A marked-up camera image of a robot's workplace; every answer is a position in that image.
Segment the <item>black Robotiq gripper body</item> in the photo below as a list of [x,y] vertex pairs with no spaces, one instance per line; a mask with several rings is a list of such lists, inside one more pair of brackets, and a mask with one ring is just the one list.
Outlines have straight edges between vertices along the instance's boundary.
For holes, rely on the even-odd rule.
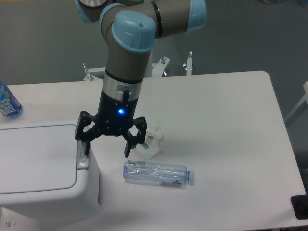
[[129,90],[123,89],[120,99],[101,92],[98,112],[95,116],[95,128],[102,135],[121,136],[133,126],[133,116],[137,99],[129,100]]

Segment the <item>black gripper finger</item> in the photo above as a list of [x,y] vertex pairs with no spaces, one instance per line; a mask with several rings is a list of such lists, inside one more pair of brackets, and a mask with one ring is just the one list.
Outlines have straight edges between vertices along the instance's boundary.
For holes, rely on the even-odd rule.
[[[89,126],[92,122],[94,125],[89,130],[84,131],[84,128]],[[103,131],[103,124],[99,121],[97,115],[91,115],[86,111],[80,112],[77,127],[75,129],[75,139],[85,143],[85,156],[89,155],[90,142],[100,137]]]
[[[132,135],[130,129],[135,126],[138,132],[136,135]],[[131,119],[122,129],[122,136],[126,140],[126,146],[124,150],[125,158],[129,157],[131,149],[136,148],[137,144],[144,144],[145,136],[147,131],[147,122],[145,117],[138,117],[136,119]]]

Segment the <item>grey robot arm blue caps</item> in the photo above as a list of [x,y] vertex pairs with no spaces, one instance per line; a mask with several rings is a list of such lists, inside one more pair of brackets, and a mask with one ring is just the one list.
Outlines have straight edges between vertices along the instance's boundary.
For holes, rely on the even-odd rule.
[[90,152],[90,143],[101,135],[122,136],[125,157],[145,141],[147,123],[134,113],[150,53],[157,39],[187,33],[204,26],[203,0],[77,0],[85,22],[99,22],[109,49],[98,111],[82,111],[75,139]]

